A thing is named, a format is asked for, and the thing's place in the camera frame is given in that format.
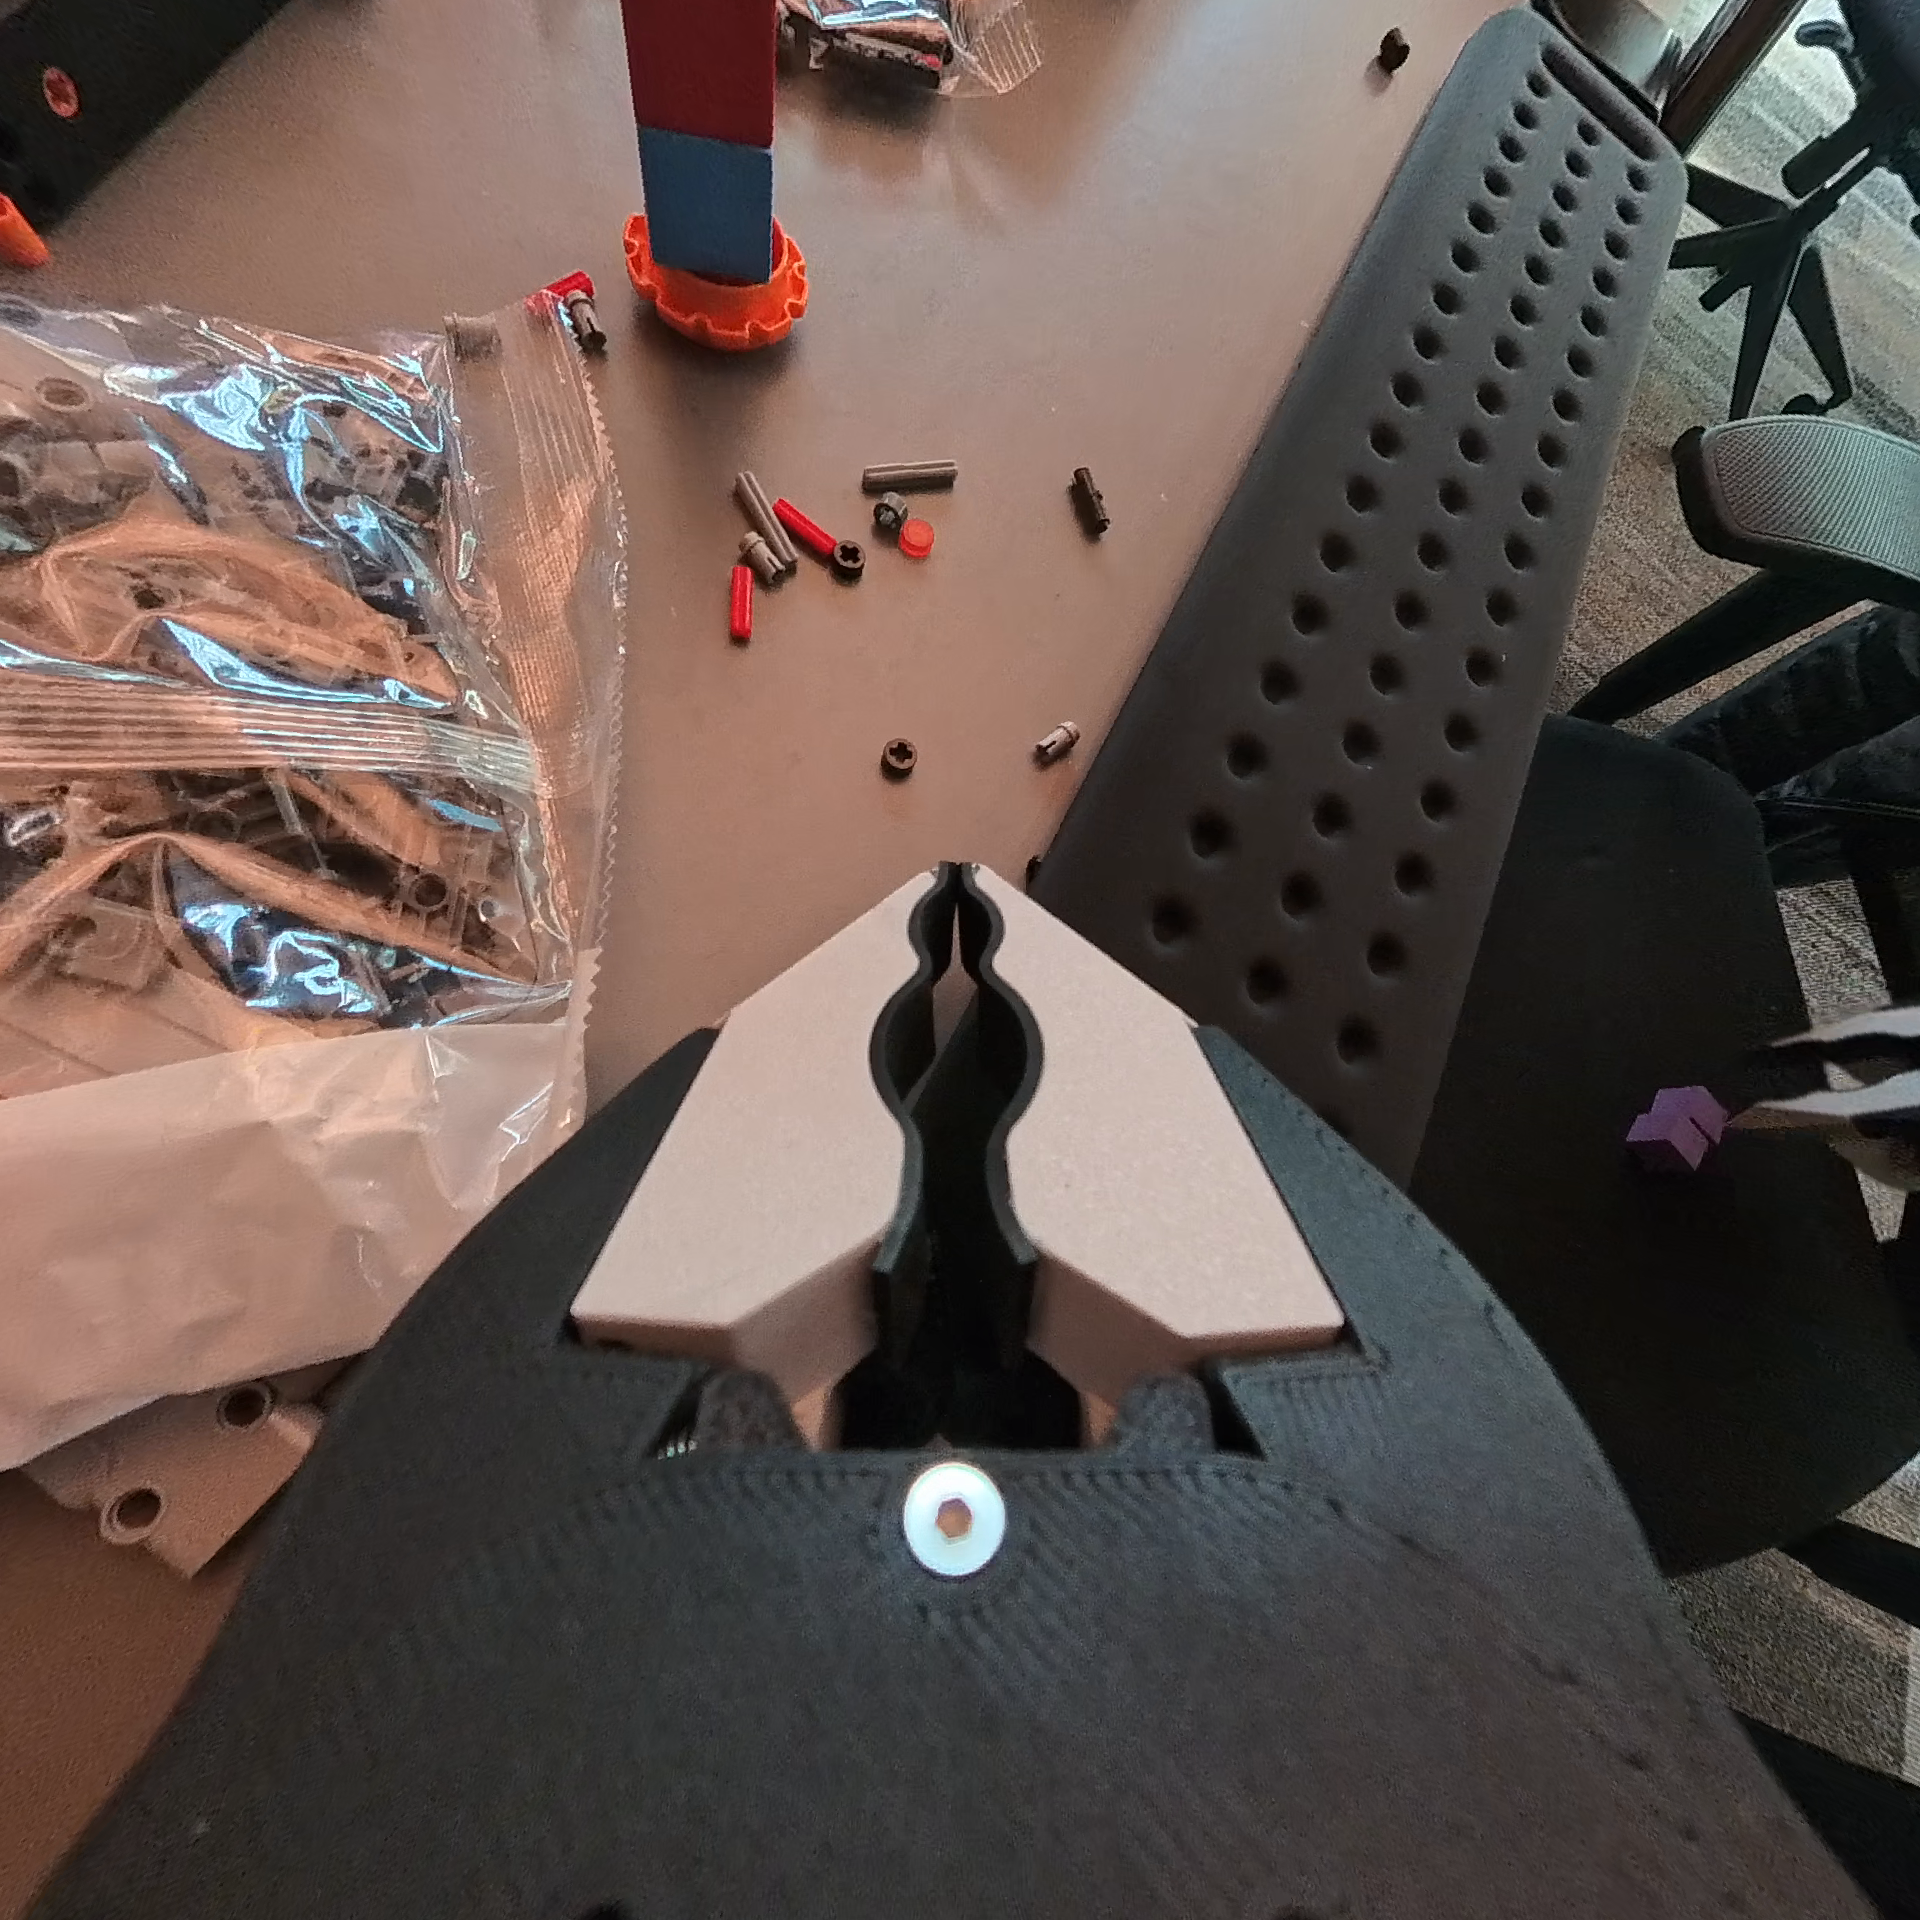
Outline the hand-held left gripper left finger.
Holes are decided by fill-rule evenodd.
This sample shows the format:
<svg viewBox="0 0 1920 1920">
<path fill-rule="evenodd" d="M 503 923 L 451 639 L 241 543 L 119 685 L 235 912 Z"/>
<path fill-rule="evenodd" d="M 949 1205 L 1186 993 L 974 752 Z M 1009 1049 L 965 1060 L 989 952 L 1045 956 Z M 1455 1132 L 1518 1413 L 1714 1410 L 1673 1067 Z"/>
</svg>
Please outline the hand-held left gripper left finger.
<svg viewBox="0 0 1920 1920">
<path fill-rule="evenodd" d="M 575 1296 L 579 1333 L 761 1376 L 835 1442 L 842 1383 L 927 1287 L 913 1098 L 963 875 L 901 884 L 720 1023 Z"/>
</svg>

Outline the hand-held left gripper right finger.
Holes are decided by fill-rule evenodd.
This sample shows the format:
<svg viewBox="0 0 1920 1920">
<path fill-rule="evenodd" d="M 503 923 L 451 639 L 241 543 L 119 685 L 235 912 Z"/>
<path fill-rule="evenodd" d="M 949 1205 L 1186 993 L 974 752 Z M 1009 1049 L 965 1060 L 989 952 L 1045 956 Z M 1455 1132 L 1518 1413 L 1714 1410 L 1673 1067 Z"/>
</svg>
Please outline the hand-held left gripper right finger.
<svg viewBox="0 0 1920 1920">
<path fill-rule="evenodd" d="M 1350 1317 L 1197 1023 L 993 868 L 968 880 L 977 983 L 1024 1052 L 998 1148 L 1034 1268 L 1024 1347 L 1087 1435 L 1145 1378 L 1333 1348 Z"/>
</svg>

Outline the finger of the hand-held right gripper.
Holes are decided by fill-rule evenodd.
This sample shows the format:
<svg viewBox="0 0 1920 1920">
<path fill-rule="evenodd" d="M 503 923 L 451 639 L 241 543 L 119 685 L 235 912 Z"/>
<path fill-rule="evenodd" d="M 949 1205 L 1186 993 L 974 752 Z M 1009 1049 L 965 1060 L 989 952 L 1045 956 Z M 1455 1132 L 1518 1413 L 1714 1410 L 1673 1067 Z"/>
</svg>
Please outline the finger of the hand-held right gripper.
<svg viewBox="0 0 1920 1920">
<path fill-rule="evenodd" d="M 1776 1041 L 1769 1052 L 1846 1073 L 1915 1073 L 1919 1004 L 1865 1008 Z"/>
<path fill-rule="evenodd" d="M 1873 1083 L 1762 1099 L 1735 1133 L 1814 1137 L 1879 1187 L 1919 1187 L 1919 1085 Z"/>
</svg>

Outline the purple cube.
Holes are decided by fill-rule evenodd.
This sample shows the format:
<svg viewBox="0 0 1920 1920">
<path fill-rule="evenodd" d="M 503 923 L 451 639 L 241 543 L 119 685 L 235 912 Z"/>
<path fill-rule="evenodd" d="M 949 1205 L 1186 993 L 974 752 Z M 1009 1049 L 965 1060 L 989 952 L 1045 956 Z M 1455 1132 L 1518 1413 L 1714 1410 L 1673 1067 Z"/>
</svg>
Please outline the purple cube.
<svg viewBox="0 0 1920 1920">
<path fill-rule="evenodd" d="M 1662 1088 L 1633 1120 L 1624 1148 L 1645 1171 L 1691 1176 L 1720 1145 L 1729 1120 L 1729 1109 L 1704 1085 Z"/>
</svg>

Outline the orange gear wheel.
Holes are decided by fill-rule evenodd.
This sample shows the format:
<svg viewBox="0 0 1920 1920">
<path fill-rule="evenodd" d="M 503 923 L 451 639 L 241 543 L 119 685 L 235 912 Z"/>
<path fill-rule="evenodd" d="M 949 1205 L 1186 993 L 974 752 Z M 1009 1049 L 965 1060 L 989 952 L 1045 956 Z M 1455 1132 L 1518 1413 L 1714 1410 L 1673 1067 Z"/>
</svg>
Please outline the orange gear wheel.
<svg viewBox="0 0 1920 1920">
<path fill-rule="evenodd" d="M 648 218 L 633 213 L 623 231 L 626 272 L 637 297 L 657 317 L 717 353 L 755 353 L 779 346 L 809 309 L 809 272 L 800 248 L 773 221 L 775 266 L 768 281 L 707 279 L 665 268 L 651 248 Z"/>
</svg>

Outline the blue cube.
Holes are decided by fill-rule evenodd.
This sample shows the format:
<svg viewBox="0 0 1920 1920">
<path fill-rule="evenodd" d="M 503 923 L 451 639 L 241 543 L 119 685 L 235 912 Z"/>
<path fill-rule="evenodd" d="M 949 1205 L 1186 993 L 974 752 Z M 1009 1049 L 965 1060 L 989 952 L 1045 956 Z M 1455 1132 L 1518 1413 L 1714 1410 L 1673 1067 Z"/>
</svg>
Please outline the blue cube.
<svg viewBox="0 0 1920 1920">
<path fill-rule="evenodd" d="M 669 128 L 640 128 L 639 147 L 654 263 L 707 281 L 770 281 L 777 263 L 773 147 Z"/>
</svg>

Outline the red cube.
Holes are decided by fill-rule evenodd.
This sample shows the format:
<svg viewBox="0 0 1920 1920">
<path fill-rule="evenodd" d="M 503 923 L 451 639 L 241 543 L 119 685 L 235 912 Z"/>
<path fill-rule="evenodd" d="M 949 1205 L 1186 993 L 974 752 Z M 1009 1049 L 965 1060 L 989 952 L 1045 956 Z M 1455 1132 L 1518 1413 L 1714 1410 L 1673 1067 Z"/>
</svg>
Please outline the red cube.
<svg viewBox="0 0 1920 1920">
<path fill-rule="evenodd" d="M 777 3 L 623 3 L 639 131 L 768 151 L 777 112 Z"/>
</svg>

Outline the black puffy jacket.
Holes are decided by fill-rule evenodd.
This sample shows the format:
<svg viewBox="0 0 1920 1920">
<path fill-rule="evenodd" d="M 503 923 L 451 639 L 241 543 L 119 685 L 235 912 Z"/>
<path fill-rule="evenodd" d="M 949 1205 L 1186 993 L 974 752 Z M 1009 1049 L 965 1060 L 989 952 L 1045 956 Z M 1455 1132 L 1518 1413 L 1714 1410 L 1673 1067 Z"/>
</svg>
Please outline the black puffy jacket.
<svg viewBox="0 0 1920 1920">
<path fill-rule="evenodd" d="M 1846 835 L 1915 825 L 1919 612 L 1858 612 L 1657 741 L 1725 771 L 1755 802 L 1782 888 L 1838 880 Z"/>
</svg>

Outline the black chair seat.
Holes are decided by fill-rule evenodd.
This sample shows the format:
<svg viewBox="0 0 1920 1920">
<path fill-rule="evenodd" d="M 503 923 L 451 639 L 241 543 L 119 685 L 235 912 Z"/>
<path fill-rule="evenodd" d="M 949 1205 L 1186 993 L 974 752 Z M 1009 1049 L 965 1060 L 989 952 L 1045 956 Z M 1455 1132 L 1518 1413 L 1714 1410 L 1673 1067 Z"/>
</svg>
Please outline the black chair seat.
<svg viewBox="0 0 1920 1920">
<path fill-rule="evenodd" d="M 1729 1133 L 1635 1162 L 1666 1088 L 1814 1088 L 1750 795 L 1711 764 L 1544 725 L 1411 1196 L 1592 1426 L 1670 1572 L 1787 1545 L 1915 1453 L 1915 1319 L 1856 1172 Z"/>
</svg>

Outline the black perforated chair back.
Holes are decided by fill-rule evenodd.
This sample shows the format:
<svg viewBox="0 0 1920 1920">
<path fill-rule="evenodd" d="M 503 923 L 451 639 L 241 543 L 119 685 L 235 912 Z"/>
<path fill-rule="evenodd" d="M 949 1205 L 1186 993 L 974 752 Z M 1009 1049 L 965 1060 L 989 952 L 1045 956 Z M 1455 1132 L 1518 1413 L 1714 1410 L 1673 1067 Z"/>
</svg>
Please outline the black perforated chair back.
<svg viewBox="0 0 1920 1920">
<path fill-rule="evenodd" d="M 1686 201 L 1531 8 L 1466 39 L 1039 901 L 1408 1185 Z"/>
</svg>

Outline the grey mesh office chair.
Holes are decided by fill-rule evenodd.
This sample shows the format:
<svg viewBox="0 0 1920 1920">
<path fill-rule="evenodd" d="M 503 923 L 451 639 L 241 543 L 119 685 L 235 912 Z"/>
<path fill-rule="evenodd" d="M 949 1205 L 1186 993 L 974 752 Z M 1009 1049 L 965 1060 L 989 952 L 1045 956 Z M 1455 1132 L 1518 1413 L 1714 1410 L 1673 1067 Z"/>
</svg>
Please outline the grey mesh office chair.
<svg viewBox="0 0 1920 1920">
<path fill-rule="evenodd" d="M 1616 725 L 1858 604 L 1919 611 L 1919 445 L 1827 416 L 1691 427 L 1672 448 L 1705 554 L 1750 578 L 1608 672 L 1574 719 Z"/>
</svg>

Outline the grey panel piece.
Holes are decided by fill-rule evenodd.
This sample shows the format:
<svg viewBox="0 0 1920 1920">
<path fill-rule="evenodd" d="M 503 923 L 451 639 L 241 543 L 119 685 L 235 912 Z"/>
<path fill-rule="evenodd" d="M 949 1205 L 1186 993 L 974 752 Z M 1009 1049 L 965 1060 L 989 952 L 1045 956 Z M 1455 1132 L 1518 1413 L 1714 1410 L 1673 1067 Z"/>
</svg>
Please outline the grey panel piece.
<svg viewBox="0 0 1920 1920">
<path fill-rule="evenodd" d="M 289 1485 L 345 1369 L 325 1360 L 192 1396 L 159 1400 L 27 1461 L 59 1506 L 89 1514 L 112 1548 L 184 1578 L 211 1567 Z"/>
</svg>

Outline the clear bag of grey parts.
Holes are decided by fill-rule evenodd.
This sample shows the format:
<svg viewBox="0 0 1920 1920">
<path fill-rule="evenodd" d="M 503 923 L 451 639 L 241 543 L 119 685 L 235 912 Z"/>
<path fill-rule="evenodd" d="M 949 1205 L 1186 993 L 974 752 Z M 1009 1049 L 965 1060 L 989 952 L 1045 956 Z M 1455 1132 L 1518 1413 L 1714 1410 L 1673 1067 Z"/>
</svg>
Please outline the clear bag of grey parts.
<svg viewBox="0 0 1920 1920">
<path fill-rule="evenodd" d="M 6 1471 L 366 1351 L 586 1117 L 626 520 L 490 316 L 6 290 Z"/>
</svg>

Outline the black office chair base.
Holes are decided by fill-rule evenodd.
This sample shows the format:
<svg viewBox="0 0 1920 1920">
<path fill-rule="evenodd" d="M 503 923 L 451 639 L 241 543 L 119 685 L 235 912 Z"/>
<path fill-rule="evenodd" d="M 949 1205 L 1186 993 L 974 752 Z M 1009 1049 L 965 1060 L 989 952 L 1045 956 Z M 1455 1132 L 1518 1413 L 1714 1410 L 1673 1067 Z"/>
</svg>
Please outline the black office chair base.
<svg viewBox="0 0 1920 1920">
<path fill-rule="evenodd" d="M 1687 164 L 1687 203 L 1712 231 L 1681 239 L 1670 266 L 1675 272 L 1712 269 L 1698 306 L 1717 311 L 1745 295 L 1729 420 L 1755 415 L 1761 380 L 1784 320 L 1792 320 L 1830 388 L 1787 399 L 1790 416 L 1830 416 L 1854 393 L 1840 338 L 1834 290 L 1818 248 L 1818 229 L 1886 155 L 1886 115 L 1862 106 L 1838 131 L 1798 153 L 1784 169 L 1790 200 L 1697 163 Z"/>
</svg>

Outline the clear bag of coloured parts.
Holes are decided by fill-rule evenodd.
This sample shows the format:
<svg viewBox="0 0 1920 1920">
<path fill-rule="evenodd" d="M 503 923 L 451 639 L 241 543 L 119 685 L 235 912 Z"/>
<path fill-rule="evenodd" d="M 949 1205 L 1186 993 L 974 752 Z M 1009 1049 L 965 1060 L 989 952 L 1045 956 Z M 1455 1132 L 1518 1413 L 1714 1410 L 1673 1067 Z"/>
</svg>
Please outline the clear bag of coloured parts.
<svg viewBox="0 0 1920 1920">
<path fill-rule="evenodd" d="M 1027 3 L 779 3 L 782 43 L 945 99 L 1002 99 L 1040 74 Z"/>
</svg>

